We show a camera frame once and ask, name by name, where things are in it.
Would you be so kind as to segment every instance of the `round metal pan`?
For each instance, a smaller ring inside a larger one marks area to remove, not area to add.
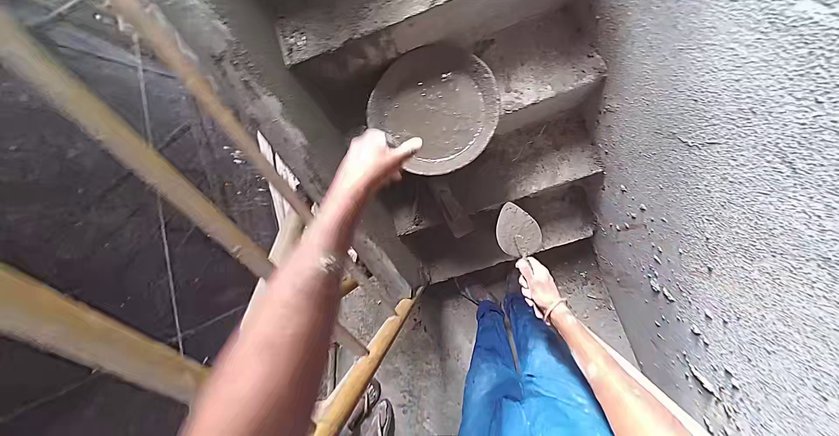
[[[398,145],[413,136],[423,147],[405,170],[447,174],[471,163],[492,139],[500,110],[498,85],[476,55],[426,45],[390,65],[367,101],[367,126]]]

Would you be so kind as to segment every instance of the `forearm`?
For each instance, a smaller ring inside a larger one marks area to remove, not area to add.
[[[572,350],[616,436],[688,434],[685,427],[630,377],[565,305],[551,323]]]
[[[216,362],[189,435],[303,434],[341,299],[343,260],[362,199],[327,195],[315,222],[267,281],[265,296]]]

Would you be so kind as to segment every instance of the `worker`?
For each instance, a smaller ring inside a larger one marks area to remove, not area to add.
[[[400,179],[401,167],[421,146],[413,138],[389,147],[378,130],[351,141],[315,221],[216,359],[183,436],[309,433],[353,224],[383,185]],[[498,303],[470,287],[478,303],[478,331],[461,434],[608,434],[610,427],[617,436],[685,433],[577,322],[538,261],[528,258],[518,267],[524,294],[509,294],[506,308],[520,377],[509,344],[504,347]],[[528,305],[560,332],[567,347],[547,324],[530,316]]]
[[[518,260],[507,277],[520,371],[498,300],[480,283],[458,288],[478,306],[461,436],[689,434],[576,319],[537,259]]]

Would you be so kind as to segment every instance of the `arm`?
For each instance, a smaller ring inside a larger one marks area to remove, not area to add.
[[[184,436],[299,435],[309,429],[341,299],[341,278],[324,264],[343,260],[364,204],[399,178],[420,146],[414,139],[391,149],[377,130],[352,141],[320,214],[267,281],[253,319],[227,341]]]
[[[528,257],[516,266],[522,272],[522,294],[537,316],[561,300],[550,271],[538,260]],[[659,400],[626,373],[564,302],[553,308],[548,319],[571,348],[616,436],[690,434]]]

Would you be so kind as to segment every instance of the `hand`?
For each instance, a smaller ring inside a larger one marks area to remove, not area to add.
[[[367,130],[350,142],[330,192],[349,197],[372,197],[388,182],[402,178],[399,170],[421,147],[420,138],[411,138],[392,148],[383,131]]]
[[[516,267],[522,273],[519,285],[522,286],[524,301],[533,307],[536,318],[544,319],[547,308],[553,307],[562,300],[560,291],[556,288],[554,278],[548,268],[533,257],[523,257],[516,261]],[[561,304],[555,309],[566,309]]]

